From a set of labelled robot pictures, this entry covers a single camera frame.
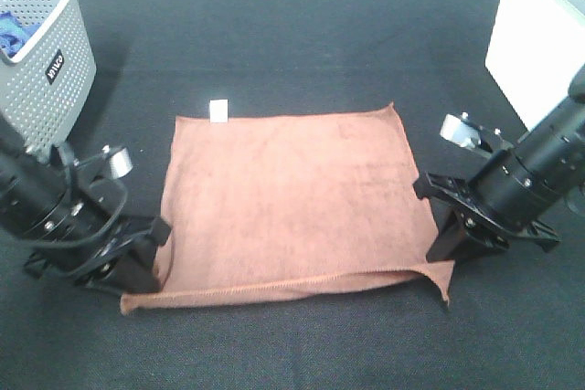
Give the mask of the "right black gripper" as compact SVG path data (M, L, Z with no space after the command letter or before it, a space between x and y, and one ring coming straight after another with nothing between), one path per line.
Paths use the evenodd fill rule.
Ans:
M421 174L413 183L419 199L437 198L449 206L449 215L426 253L428 262L472 259L505 253L512 240L531 241L549 252L560 243L551 227L537 220L514 229L490 213L467 181L439 174Z

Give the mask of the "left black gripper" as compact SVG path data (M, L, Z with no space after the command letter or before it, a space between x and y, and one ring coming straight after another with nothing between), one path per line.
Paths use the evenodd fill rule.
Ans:
M170 234L171 227L159 216L123 215L101 241L34 250L24 272L34 279L51 276L114 295L158 292L154 257Z

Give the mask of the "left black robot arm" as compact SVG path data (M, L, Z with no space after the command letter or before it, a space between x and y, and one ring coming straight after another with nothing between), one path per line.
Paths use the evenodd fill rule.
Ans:
M124 147L104 146L85 160L67 142L47 161L1 121L1 242L28 248L29 276L54 276L122 296L162 288L154 259L171 227L160 216L124 212L122 178L133 169Z

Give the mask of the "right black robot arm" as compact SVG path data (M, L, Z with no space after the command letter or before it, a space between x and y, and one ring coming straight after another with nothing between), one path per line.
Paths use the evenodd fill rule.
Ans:
M413 184L419 199L446 203L449 215L429 248L429 262L499 254L512 241L549 252L560 237L540 221L561 198L584 187L584 72L561 101L517 142L508 142L466 114L445 116L443 139L485 158L472 178L423 173Z

